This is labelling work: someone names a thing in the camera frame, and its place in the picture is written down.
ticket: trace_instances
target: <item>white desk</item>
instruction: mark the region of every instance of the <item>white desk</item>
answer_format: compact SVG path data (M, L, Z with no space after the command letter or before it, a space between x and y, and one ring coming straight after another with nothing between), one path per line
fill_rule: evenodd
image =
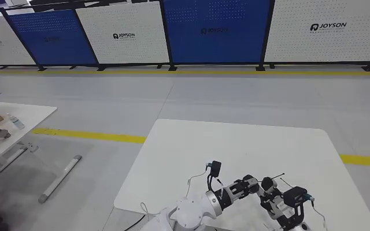
M184 197L188 178L212 160L222 162L219 179L225 185L247 174L262 180L284 172L284 180L316 198L329 231L368 230L370 212L328 135L319 129L157 120L114 206L142 213L140 202L145 202L150 213L157 213ZM277 183L282 191L289 188ZM206 174L192 180L190 196L206 191ZM305 221L315 231L324 230L310 203L305 203ZM236 201L206 224L235 231L279 227L257 195Z
M2 103L0 102L0 115L4 117L4 120L0 122L0 129L6 129L12 135L8 139L0 140L0 172L3 171L10 163L12 163L19 155L21 155L25 150L29 151L39 157L38 146L32 144L32 142L27 141L24 136L28 134L32 129L44 121L47 117L52 115L57 110L56 107L46 107L46 106L36 106L36 105L21 105L16 103ZM13 125L8 118L6 118L6 113L10 113L16 116L24 125L25 128L19 130ZM21 147L16 151L10 158L5 159L3 154L9 151L17 143L21 142L24 147ZM40 203L44 203L50 194L56 189L59 183L64 179L64 177L70 172L74 165L81 159L80 155L74 157L74 159L69 163L65 169L59 169L51 162L40 159L45 163L50 170L57 174L57 179L45 190L45 192L39 198Z

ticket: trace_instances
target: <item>metal bracket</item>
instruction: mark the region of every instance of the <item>metal bracket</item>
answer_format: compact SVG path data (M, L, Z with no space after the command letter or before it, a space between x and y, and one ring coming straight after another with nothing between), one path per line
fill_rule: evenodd
M99 69L97 70L98 72L102 72L106 68L106 66L104 65L99 65L98 67L99 67Z
M370 72L370 65L362 66L361 68L366 72Z
M259 66L256 66L256 71L258 72L264 72L266 69L263 66L263 64L259 64Z
M31 153L34 153L39 149L39 146L32 144L31 142L25 142L25 144Z
M43 72L44 70L46 70L47 68L44 68L43 66L39 66L39 70L38 72Z
M177 67L173 65L169 66L169 69L168 69L169 72L175 72L176 70L177 70Z

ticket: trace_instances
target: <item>perforated panel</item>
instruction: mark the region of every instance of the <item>perforated panel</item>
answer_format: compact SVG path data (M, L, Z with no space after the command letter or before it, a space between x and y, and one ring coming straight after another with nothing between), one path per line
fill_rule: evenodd
M259 62L270 0L165 0L174 62Z
M101 64L169 62L159 2L78 9Z
M34 65L8 22L0 17L0 65Z
M96 63L72 10L9 17L40 64Z
M265 61L369 61L369 9L369 0L276 0Z

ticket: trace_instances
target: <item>white robot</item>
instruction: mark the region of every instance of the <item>white robot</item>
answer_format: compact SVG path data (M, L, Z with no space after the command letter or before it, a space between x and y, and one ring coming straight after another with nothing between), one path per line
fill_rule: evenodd
M265 177L260 186L257 179L246 175L242 180L236 180L233 184L214 191L211 182L212 178L219 176L221 163L213 161L207 167L211 168L207 177L208 191L202 195L200 200L187 198L178 200L173 206L165 208L151 219L141 231L173 231L169 220L175 212L178 222L176 231L203 231L205 228L205 224L202 223L203 217L216 219L234 201L254 193L260 197L261 206L267 210L272 219L278 221L284 231L311 230L303 222L303 203L310 200L313 206L315 200L310 194L307 194L307 190L294 187L281 193L273 178Z

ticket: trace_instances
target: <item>yellow floor line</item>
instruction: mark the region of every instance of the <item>yellow floor line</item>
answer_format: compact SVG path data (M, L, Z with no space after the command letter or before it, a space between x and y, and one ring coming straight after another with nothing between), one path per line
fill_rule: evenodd
M343 163L352 165L370 165L370 156L340 154Z
M51 136L66 136L66 137L76 137L83 139L95 139L95 140L111 140L118 142L129 142L143 144L146 140L144 136L131 136L122 134L107 134L99 132L82 132L82 131L69 131L61 129L50 129L50 128L36 128L32 131L34 134L43 134ZM340 154L343 163L353 164L353 165L368 165L370 166L370 156L361 155L347 155Z
M130 136L124 134L107 134L98 132L82 132L82 131L69 131L61 129L49 129L49 128L36 128L32 131L34 134L43 134L51 136L66 136L66 137L76 137L84 139L94 139L94 140L111 140L118 142L129 142L143 144L146 137L144 136Z
M367 76L370 72L358 71L358 72L317 72L317 71L266 71L256 72L253 70L242 71L242 70L177 70L175 72L169 72L167 70L105 70L103 72L97 72L96 70L46 70L44 72L38 72L36 70L0 70L0 74L32 74L32 75L44 75L44 74L223 74L223 75L311 75L311 76Z

